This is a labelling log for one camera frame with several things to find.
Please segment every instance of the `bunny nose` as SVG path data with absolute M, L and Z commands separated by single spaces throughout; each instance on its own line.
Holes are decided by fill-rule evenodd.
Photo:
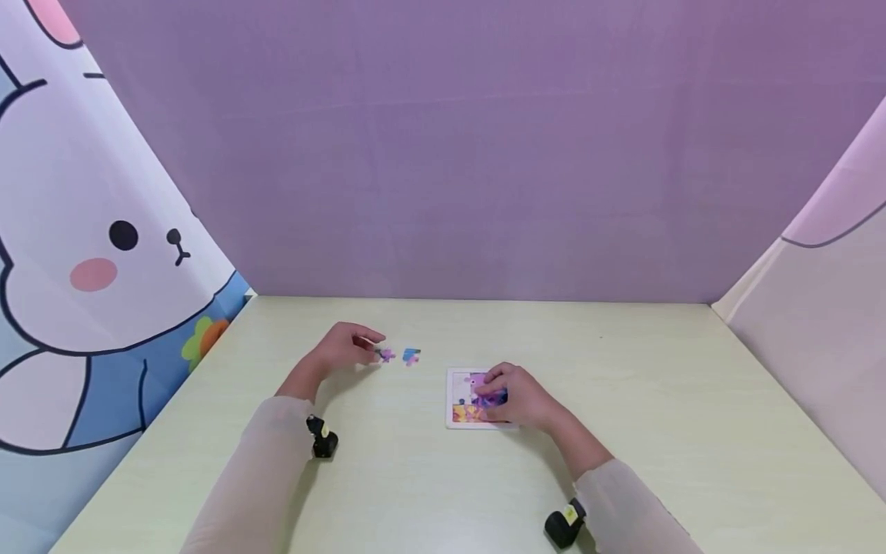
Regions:
M 178 243 L 182 242 L 182 233 L 178 232 L 178 229 L 176 229 L 175 227 L 170 229 L 167 233 L 167 242 L 170 245 L 177 245 Z

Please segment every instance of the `finger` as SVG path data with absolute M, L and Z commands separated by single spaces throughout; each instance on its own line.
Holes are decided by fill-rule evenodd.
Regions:
M 492 408 L 486 408 L 483 410 L 483 419 L 485 421 L 508 421 L 508 418 L 505 417 L 505 406 L 506 404 L 502 404 L 502 406 L 494 406 Z
M 354 354 L 357 357 L 357 361 L 363 365 L 370 365 L 377 360 L 377 355 L 374 350 L 364 350 L 360 347 L 354 347 Z
M 373 331 L 369 327 L 360 324 L 347 324 L 351 329 L 351 334 L 355 337 L 361 337 L 362 339 L 371 340 L 372 342 L 379 343 L 382 340 L 386 339 L 386 336 L 378 331 Z
M 376 351 L 375 343 L 368 339 L 364 339 L 363 337 L 351 337 L 351 342 L 353 342 L 354 346 L 362 348 L 363 350 L 369 350 L 370 352 Z
M 496 391 L 500 391 L 503 388 L 508 386 L 508 376 L 500 375 L 493 379 L 491 383 L 486 383 L 485 385 L 480 385 L 474 389 L 474 392 L 479 396 L 486 396 L 487 394 L 492 394 Z
M 488 383 L 494 378 L 505 375 L 507 373 L 511 373 L 514 370 L 514 364 L 508 362 L 502 362 L 493 367 L 491 370 L 486 372 L 486 376 L 483 377 L 483 382 Z

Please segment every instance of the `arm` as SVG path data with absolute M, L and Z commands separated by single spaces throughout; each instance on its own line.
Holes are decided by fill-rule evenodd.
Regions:
M 182 546 L 182 554 L 272 554 L 314 437 L 305 420 L 317 389 L 339 368 L 375 361 L 384 335 L 335 324 L 264 401 L 215 482 Z
M 486 410 L 492 421 L 512 421 L 547 433 L 575 480 L 585 523 L 602 554 L 702 554 L 655 494 L 587 427 L 519 366 L 500 363 L 477 394 L 508 389 L 508 401 Z

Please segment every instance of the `forearm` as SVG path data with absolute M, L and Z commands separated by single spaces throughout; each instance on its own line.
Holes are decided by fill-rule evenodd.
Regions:
M 610 461 L 612 454 L 572 412 L 557 404 L 544 429 L 569 468 L 572 480 Z
M 563 455 L 585 522 L 602 554 L 701 554 L 680 523 L 626 464 L 566 408 L 548 434 Z
M 272 554 L 311 458 L 307 400 L 263 402 L 203 504 L 182 554 Z
M 315 352 L 311 351 L 292 368 L 286 380 L 277 389 L 276 396 L 304 398 L 313 404 L 317 401 L 317 390 L 327 372 L 328 368 L 324 367 Z

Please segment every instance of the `light green table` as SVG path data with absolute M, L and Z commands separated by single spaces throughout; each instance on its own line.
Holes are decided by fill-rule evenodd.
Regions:
M 255 407 L 339 319 L 421 362 L 325 389 L 341 444 L 308 466 L 292 552 L 552 551 L 542 524 L 571 492 L 553 446 L 444 427 L 447 368 L 501 360 L 573 408 L 707 554 L 886 549 L 886 505 L 707 307 L 258 297 L 53 552 L 177 552 Z

